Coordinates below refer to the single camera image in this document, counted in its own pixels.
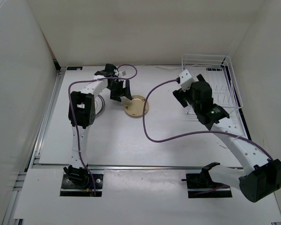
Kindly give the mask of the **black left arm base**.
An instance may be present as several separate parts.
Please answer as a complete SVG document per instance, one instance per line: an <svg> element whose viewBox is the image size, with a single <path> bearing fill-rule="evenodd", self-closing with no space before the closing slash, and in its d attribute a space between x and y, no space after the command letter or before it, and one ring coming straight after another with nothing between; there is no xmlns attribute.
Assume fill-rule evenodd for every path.
<svg viewBox="0 0 281 225"><path fill-rule="evenodd" d="M71 165L63 168L60 196L69 197L101 197L103 193L104 174L89 172L82 167Z"/></svg>

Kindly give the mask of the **white black-rimmed plate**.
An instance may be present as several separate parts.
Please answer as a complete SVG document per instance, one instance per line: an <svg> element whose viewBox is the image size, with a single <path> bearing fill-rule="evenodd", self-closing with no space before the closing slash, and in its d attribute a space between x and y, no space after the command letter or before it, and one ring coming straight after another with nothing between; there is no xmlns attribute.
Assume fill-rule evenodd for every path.
<svg viewBox="0 0 281 225"><path fill-rule="evenodd" d="M98 117L105 109L105 100L101 95L95 99L95 113L96 117Z"/></svg>

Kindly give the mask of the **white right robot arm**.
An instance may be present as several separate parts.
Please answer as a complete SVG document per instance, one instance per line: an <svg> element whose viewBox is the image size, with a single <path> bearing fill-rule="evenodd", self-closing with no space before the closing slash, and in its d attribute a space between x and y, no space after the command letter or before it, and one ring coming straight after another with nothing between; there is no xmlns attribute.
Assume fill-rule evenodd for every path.
<svg viewBox="0 0 281 225"><path fill-rule="evenodd" d="M214 103L212 88L203 76L193 78L184 70L177 82L180 89L173 91L174 97L183 107L192 107L198 121L227 146L243 168L240 171L213 162L201 169L198 182L208 188L216 183L237 188L253 203L279 190L281 161L238 133L229 113Z"/></svg>

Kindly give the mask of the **beige calligraphy plate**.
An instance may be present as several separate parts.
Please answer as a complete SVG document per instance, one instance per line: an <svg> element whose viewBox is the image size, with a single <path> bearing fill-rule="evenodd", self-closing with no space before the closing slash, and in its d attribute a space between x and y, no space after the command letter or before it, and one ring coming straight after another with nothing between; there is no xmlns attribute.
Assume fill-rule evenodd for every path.
<svg viewBox="0 0 281 225"><path fill-rule="evenodd" d="M123 106L124 111L131 117L142 117L143 113L147 113L149 111L149 102L145 104L145 97L141 95L133 95L132 100L125 99Z"/></svg>

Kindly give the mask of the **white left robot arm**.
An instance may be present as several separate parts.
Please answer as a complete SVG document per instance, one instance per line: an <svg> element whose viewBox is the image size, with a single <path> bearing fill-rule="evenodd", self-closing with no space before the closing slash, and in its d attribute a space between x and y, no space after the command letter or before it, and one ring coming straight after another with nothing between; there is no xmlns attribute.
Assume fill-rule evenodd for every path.
<svg viewBox="0 0 281 225"><path fill-rule="evenodd" d="M95 99L108 89L110 99L121 102L125 97L132 100L130 80L124 71L113 64L106 64L101 71L95 72L92 80L73 82L68 87L68 119L73 131L71 163L64 168L70 182L78 188L95 187L96 180L86 162L87 142L91 125L96 118Z"/></svg>

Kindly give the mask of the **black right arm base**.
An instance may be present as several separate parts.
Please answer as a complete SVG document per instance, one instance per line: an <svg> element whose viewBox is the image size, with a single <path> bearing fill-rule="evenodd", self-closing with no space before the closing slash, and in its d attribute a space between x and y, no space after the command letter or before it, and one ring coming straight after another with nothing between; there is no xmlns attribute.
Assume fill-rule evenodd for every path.
<svg viewBox="0 0 281 225"><path fill-rule="evenodd" d="M213 162L204 166L199 173L187 173L182 182L186 183L188 198L232 198L230 186L211 180L209 171L220 163Z"/></svg>

